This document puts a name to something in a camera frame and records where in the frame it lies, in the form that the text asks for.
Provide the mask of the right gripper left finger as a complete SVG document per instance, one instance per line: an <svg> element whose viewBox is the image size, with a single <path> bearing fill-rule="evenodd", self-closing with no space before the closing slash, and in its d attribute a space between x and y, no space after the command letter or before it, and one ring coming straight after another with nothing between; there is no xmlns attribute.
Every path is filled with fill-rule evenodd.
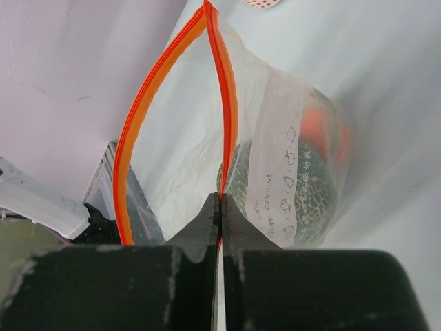
<svg viewBox="0 0 441 331"><path fill-rule="evenodd" d="M163 245L40 250L1 304L2 330L215 330L220 199Z"/></svg>

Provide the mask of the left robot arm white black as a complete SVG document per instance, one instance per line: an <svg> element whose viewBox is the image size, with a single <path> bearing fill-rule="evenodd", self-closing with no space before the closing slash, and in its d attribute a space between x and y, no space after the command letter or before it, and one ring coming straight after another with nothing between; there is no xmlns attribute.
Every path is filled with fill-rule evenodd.
<svg viewBox="0 0 441 331"><path fill-rule="evenodd" d="M44 225L66 239L77 238L90 226L90 213L84 204L59 194L3 157L1 207Z"/></svg>

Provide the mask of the green netted melon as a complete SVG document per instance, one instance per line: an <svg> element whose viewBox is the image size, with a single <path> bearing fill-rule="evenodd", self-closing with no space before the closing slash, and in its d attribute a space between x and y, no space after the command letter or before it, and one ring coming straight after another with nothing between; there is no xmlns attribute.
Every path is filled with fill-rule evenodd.
<svg viewBox="0 0 441 331"><path fill-rule="evenodd" d="M236 145L227 174L218 169L217 190L276 243L301 246L320 240L338 203L336 147L300 138L297 147L279 150L261 165L252 143L247 139Z"/></svg>

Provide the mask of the red apple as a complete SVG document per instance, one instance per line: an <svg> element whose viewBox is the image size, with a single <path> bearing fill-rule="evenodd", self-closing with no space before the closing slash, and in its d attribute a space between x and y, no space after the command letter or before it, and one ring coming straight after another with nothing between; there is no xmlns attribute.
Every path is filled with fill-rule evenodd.
<svg viewBox="0 0 441 331"><path fill-rule="evenodd" d="M325 162L333 159L342 165L351 147L351 135L339 112L312 107L304 111L300 125L300 141L319 151Z"/></svg>

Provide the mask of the clear zip bag orange zipper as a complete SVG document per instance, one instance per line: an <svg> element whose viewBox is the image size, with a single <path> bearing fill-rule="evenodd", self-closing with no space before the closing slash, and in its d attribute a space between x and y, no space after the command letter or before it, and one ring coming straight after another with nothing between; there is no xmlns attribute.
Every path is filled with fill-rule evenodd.
<svg viewBox="0 0 441 331"><path fill-rule="evenodd" d="M304 111L345 112L310 83L248 50L220 9L202 1L158 58L132 103L116 149L113 195L125 245L165 242L217 190L234 149L251 139L261 165L298 145ZM349 155L334 172L338 203Z"/></svg>

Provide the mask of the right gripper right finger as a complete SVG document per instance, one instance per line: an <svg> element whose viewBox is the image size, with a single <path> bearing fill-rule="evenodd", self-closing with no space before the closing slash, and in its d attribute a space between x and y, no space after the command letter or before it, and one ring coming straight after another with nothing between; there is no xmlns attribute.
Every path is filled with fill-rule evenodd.
<svg viewBox="0 0 441 331"><path fill-rule="evenodd" d="M427 330L402 265L380 250L284 250L220 203L228 330Z"/></svg>

